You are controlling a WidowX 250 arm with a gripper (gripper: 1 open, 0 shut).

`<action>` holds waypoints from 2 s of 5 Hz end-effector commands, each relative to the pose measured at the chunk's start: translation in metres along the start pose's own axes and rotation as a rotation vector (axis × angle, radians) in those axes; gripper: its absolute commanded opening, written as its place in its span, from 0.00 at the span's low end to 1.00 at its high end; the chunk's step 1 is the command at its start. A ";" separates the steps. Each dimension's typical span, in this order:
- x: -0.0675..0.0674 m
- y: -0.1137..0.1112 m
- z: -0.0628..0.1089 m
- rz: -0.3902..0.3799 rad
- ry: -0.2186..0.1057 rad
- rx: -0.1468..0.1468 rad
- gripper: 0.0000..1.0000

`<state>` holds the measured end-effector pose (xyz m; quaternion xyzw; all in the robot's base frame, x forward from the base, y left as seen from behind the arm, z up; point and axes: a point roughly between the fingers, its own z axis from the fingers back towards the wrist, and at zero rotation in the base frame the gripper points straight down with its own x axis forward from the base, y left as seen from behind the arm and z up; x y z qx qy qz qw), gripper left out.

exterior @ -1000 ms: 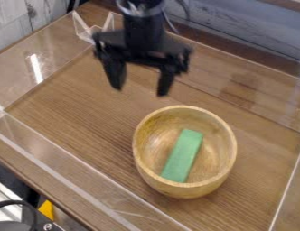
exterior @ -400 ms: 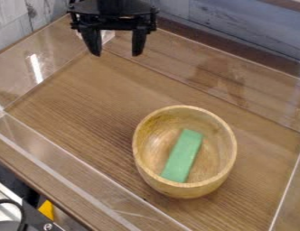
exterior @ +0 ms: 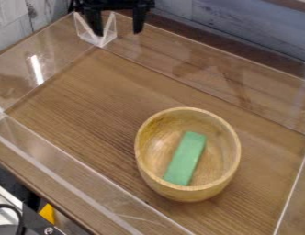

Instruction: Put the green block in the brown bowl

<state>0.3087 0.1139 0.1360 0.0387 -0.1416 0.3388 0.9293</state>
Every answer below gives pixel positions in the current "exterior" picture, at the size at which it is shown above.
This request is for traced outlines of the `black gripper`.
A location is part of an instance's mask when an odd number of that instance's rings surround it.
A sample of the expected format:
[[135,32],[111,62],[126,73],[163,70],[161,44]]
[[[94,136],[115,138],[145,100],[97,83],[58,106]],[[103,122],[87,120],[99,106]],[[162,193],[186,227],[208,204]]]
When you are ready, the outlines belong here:
[[103,27],[98,10],[133,10],[133,32],[139,34],[145,28],[146,10],[154,7],[155,0],[73,0],[73,9],[78,12],[85,11],[87,24],[99,37],[103,36]]

